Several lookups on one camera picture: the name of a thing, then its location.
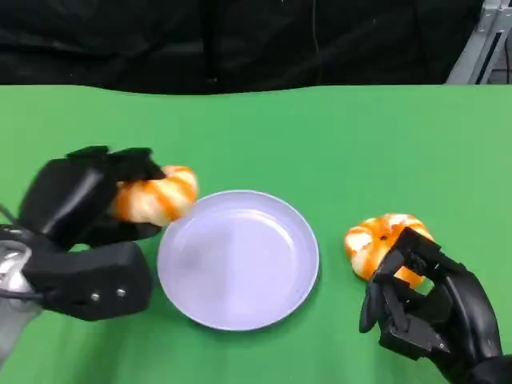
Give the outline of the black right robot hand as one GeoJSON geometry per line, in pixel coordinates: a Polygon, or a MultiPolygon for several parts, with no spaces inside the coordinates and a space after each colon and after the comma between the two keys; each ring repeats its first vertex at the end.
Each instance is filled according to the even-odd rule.
{"type": "Polygon", "coordinates": [[[359,330],[379,345],[429,359],[450,383],[509,383],[494,309],[475,274],[407,227],[366,285],[359,330]]]}

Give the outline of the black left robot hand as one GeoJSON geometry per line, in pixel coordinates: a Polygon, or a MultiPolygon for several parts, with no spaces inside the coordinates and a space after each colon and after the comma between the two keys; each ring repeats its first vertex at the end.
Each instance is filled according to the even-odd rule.
{"type": "Polygon", "coordinates": [[[17,222],[63,250],[155,236],[159,226],[118,218],[112,211],[120,183],[164,178],[151,153],[149,148],[112,152],[108,146],[88,146],[49,160],[25,193],[17,222]]]}

